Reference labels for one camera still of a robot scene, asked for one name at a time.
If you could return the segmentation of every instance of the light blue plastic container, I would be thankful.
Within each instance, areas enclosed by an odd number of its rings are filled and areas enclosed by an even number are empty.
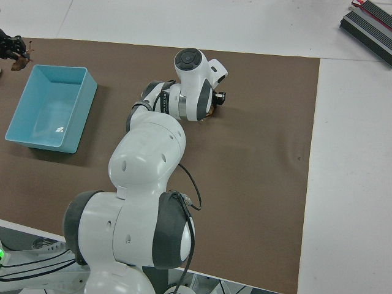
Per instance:
[[[33,67],[6,140],[75,153],[97,83],[85,67]]]

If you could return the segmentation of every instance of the red wire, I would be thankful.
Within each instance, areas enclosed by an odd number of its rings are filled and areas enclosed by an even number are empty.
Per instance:
[[[361,5],[351,2],[351,4],[355,7],[359,7],[362,11],[364,11],[365,13],[367,13],[368,15],[370,15],[372,18],[374,18],[375,20],[377,20],[379,23],[381,23],[384,27],[386,27],[387,29],[389,29],[390,31],[392,31],[392,28],[390,26],[388,26],[386,23],[384,23],[381,19],[379,19],[378,17],[376,17],[375,15],[373,15],[370,11],[368,11],[368,9],[366,9],[365,7],[362,7]]]

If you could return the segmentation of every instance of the white table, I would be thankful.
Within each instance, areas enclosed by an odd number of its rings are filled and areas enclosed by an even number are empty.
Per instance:
[[[392,13],[392,1],[382,1],[375,3]],[[13,36],[321,58],[298,294],[391,293],[392,71],[339,30],[349,6],[344,0],[1,0],[0,28]]]

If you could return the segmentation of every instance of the white robotic arm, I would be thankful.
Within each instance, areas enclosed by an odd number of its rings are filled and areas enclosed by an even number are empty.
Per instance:
[[[117,191],[82,193],[64,216],[67,246],[79,266],[90,269],[85,294],[154,293],[141,267],[177,268],[192,255],[189,199],[166,191],[186,145],[176,119],[198,121],[211,104],[221,105],[225,94],[214,88],[227,71],[193,48],[180,51],[174,63],[182,83],[152,82],[132,108],[109,161]]]

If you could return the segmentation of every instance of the brown mat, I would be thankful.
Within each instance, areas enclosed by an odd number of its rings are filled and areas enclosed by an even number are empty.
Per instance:
[[[99,87],[76,154],[4,140],[33,64],[0,60],[0,219],[62,235],[78,193],[114,191],[107,165],[132,104],[151,80],[177,78],[177,48],[34,39],[37,64],[87,67]],[[227,100],[213,118],[181,122],[182,163],[203,196],[193,212],[191,269],[296,293],[319,59],[205,51],[228,70]],[[168,188],[195,193],[177,169]]]

